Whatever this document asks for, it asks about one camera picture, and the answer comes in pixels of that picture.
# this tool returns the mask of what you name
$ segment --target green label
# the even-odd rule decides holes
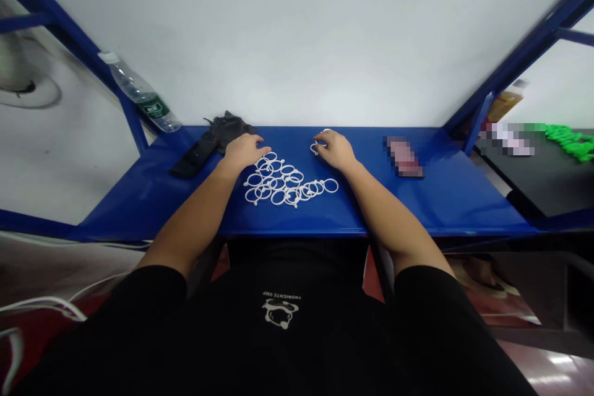
[[[164,117],[167,113],[169,113],[169,108],[161,101],[159,96],[155,96],[153,99],[141,102],[138,104],[144,113],[152,118],[158,119]]]

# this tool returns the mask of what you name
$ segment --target green plastic toy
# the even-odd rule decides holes
[[[570,155],[585,163],[594,159],[594,136],[574,132],[570,127],[545,125],[544,135],[547,139],[558,142]]]

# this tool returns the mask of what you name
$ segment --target right hand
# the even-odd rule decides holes
[[[327,146],[316,144],[316,150],[320,156],[332,167],[342,173],[349,168],[356,166],[359,162],[353,153],[353,147],[340,133],[334,130],[326,130],[315,136],[316,141],[324,141]]]

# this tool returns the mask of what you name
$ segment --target printed logo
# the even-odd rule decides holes
[[[299,306],[278,298],[267,299],[262,307],[266,309],[264,320],[285,330],[289,328],[293,313],[299,311]]]

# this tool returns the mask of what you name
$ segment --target bottle cap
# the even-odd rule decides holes
[[[97,55],[103,62],[107,63],[107,65],[120,62],[119,56],[116,53],[112,53],[111,51],[97,53]]]

